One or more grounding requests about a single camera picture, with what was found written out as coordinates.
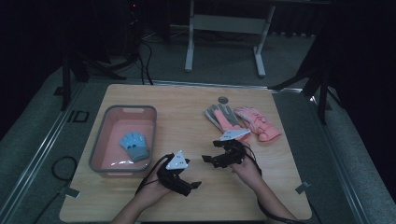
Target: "robotic hand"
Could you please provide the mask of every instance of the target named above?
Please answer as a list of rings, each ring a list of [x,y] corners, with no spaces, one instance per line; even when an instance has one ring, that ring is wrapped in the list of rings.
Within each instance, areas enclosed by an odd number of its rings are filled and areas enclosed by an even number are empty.
[[[228,165],[233,163],[240,164],[246,155],[245,146],[235,139],[213,141],[213,145],[215,147],[223,147],[225,149],[225,153],[216,157],[203,155],[202,158],[204,159],[204,162],[212,162],[215,168],[226,168]]]
[[[186,197],[191,193],[192,189],[198,189],[202,183],[201,181],[188,183],[179,177],[180,173],[189,166],[188,163],[190,162],[190,160],[184,159],[184,156],[180,150],[176,155],[173,153],[167,154],[157,161],[147,177],[143,178],[136,193],[146,185],[147,178],[151,175],[152,171],[155,170],[157,165],[164,159],[167,160],[157,171],[158,180],[162,185],[168,189],[171,189],[172,191],[183,194]]]

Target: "table leg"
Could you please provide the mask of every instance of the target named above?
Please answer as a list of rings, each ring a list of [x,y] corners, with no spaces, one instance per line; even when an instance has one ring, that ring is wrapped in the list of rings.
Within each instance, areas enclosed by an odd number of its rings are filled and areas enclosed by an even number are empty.
[[[192,71],[192,60],[194,56],[194,0],[190,0],[190,27],[189,27],[189,45],[187,46],[186,72]]]
[[[276,8],[275,6],[271,6],[268,16],[267,16],[267,19],[265,20],[265,24],[262,27],[260,43],[258,46],[253,48],[254,58],[256,60],[257,72],[259,74],[259,77],[265,77],[264,64],[262,62],[262,47],[264,45],[265,38],[268,35],[268,30],[271,25],[271,20],[274,16],[275,8]]]

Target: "blue glove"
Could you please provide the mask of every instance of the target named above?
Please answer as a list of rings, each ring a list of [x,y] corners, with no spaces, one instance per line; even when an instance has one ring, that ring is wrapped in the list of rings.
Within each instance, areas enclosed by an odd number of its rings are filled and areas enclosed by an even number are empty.
[[[149,157],[145,136],[141,133],[127,133],[120,140],[133,162],[142,161]]]

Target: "forearm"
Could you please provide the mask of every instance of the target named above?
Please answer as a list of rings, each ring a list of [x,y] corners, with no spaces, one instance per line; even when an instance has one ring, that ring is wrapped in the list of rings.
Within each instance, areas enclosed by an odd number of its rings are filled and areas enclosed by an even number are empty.
[[[139,202],[133,198],[129,201],[122,210],[114,217],[112,224],[126,224],[135,223],[137,218],[143,212],[144,208],[141,207]]]
[[[288,208],[277,198],[274,192],[269,186],[262,181],[260,185],[253,188],[262,207],[277,217],[283,217],[291,220],[297,220],[297,218],[288,210]]]

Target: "metal rail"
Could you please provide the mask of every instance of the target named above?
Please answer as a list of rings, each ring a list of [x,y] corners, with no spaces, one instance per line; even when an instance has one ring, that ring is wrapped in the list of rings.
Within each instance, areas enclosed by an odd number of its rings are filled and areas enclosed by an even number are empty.
[[[318,117],[318,105],[315,103],[315,101],[311,102],[307,100],[308,107],[310,109],[310,112],[312,112],[313,117]],[[316,122],[318,125],[318,128],[321,130],[322,135],[324,136],[324,140],[326,141],[326,144],[329,148],[330,156],[331,156],[331,162],[334,168],[335,173],[337,174],[339,180],[340,180],[340,185],[341,188],[343,189],[346,199],[349,203],[349,206],[351,208],[352,214],[355,217],[357,223],[360,224],[369,224],[369,218],[367,217],[366,212],[363,209],[363,206],[361,205],[361,200],[356,193],[356,190],[354,188],[354,185],[347,173],[347,168],[344,165],[342,161],[342,156],[339,152],[339,149],[337,146],[334,144],[332,140],[332,135],[329,132],[329,129],[321,123],[321,121],[318,118],[318,122]]]
[[[26,166],[24,171],[22,172],[20,178],[17,181],[17,184],[9,194],[6,203],[3,205],[0,211],[0,223],[6,224],[12,219],[15,211],[17,210],[21,200],[23,199],[24,195],[26,194],[27,190],[32,185],[33,181],[35,180],[35,176],[37,175],[41,165],[43,164],[44,160],[47,158],[47,155],[50,153],[53,144],[55,143],[56,139],[58,138],[59,133],[62,130],[62,127],[66,123],[66,118],[69,116],[71,111],[71,106],[77,100],[79,93],[85,87],[85,83],[78,83],[76,85],[75,94],[72,97],[72,100],[69,106],[64,110],[61,111],[58,118],[53,123],[51,129],[49,130],[48,134],[44,138],[43,142],[39,146],[37,152]]]

